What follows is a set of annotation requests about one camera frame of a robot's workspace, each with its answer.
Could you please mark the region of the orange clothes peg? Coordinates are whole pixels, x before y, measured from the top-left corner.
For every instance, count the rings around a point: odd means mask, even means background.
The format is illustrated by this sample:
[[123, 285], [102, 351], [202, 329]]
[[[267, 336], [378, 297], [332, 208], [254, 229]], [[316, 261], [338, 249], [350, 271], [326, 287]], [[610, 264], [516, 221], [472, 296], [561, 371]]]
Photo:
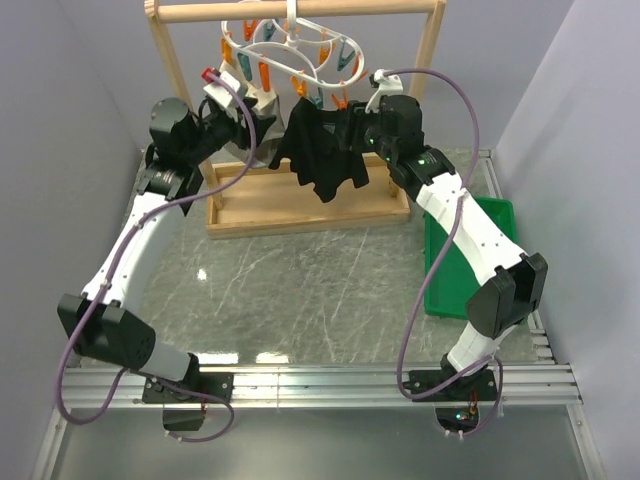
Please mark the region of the orange clothes peg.
[[291, 84], [294, 88], [294, 91], [300, 98], [306, 98], [308, 95], [308, 85], [307, 81], [303, 78], [292, 76]]
[[345, 92], [342, 92], [341, 95], [332, 94], [331, 99], [337, 110], [346, 110], [349, 105], [349, 99]]

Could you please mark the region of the white plastic clip hanger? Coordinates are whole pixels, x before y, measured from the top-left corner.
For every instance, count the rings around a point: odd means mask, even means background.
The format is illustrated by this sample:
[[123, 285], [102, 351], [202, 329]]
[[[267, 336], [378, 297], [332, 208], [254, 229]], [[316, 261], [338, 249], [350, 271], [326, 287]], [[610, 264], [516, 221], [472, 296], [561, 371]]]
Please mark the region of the white plastic clip hanger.
[[287, 13], [278, 18], [221, 22], [223, 61], [239, 67], [244, 78], [262, 88], [258, 63], [275, 73], [307, 81], [308, 91], [343, 91], [369, 75], [361, 46], [350, 36]]

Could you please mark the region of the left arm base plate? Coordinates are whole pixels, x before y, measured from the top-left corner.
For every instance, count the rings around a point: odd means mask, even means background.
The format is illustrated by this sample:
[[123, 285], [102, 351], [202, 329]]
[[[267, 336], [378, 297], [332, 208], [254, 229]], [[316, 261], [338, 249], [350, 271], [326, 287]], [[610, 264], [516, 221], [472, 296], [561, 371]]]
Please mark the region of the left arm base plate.
[[151, 377], [145, 381], [142, 402], [177, 404], [210, 402], [210, 397], [229, 402], [234, 384], [231, 372], [201, 373], [194, 382], [176, 382]]

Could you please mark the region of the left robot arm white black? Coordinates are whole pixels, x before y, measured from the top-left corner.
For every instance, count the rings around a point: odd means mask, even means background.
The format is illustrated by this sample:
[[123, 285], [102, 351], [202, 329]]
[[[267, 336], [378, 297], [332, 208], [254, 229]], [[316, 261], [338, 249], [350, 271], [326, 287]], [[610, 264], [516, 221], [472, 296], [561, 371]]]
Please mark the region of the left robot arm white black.
[[59, 376], [77, 354], [155, 378], [180, 402], [209, 394], [197, 356], [161, 341], [138, 310], [172, 233], [205, 196], [200, 164], [228, 144], [255, 154], [274, 123], [275, 116], [258, 113], [256, 104], [254, 98], [208, 97], [198, 111], [179, 98], [154, 105], [145, 169], [123, 230], [81, 293], [59, 300], [68, 337]]

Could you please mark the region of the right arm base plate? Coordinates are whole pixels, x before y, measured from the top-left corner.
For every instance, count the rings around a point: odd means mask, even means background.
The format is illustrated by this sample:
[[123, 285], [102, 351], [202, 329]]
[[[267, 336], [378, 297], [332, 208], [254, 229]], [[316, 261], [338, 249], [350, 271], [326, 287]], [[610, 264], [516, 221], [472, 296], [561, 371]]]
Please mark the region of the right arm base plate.
[[[441, 370], [411, 370], [403, 386], [413, 395], [418, 396], [434, 389], [445, 380]], [[494, 401], [498, 396], [499, 381], [494, 372], [483, 369], [473, 375], [462, 377], [443, 390], [417, 399], [417, 402], [471, 402]]]

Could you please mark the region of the black underwear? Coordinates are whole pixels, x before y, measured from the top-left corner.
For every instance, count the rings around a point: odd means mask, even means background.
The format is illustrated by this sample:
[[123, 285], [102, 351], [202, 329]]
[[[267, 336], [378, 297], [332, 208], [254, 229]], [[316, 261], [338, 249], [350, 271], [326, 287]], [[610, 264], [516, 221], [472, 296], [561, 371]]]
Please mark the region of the black underwear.
[[281, 161], [288, 159], [299, 185], [312, 184], [323, 203], [332, 201], [347, 180], [355, 188], [366, 186], [369, 175], [362, 155], [341, 149], [335, 134], [344, 113], [344, 110], [321, 110], [310, 100], [300, 98], [291, 110], [284, 136], [268, 168], [277, 170]]

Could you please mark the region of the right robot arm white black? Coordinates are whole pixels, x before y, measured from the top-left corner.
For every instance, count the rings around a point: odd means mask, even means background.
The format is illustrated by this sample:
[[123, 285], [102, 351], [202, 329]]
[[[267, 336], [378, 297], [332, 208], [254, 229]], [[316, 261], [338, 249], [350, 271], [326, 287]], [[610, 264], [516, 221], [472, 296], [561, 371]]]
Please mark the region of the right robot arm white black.
[[399, 360], [398, 389], [414, 402], [441, 392], [463, 399], [502, 341], [538, 308], [548, 264], [541, 254], [529, 254], [509, 239], [478, 205], [446, 155], [425, 144], [422, 109], [415, 98], [376, 93], [356, 118], [352, 145], [376, 153], [392, 181], [447, 235], [425, 280], [433, 280], [449, 249], [456, 247], [479, 285], [466, 302], [464, 330], [441, 360], [440, 382], [422, 392], [407, 389]]

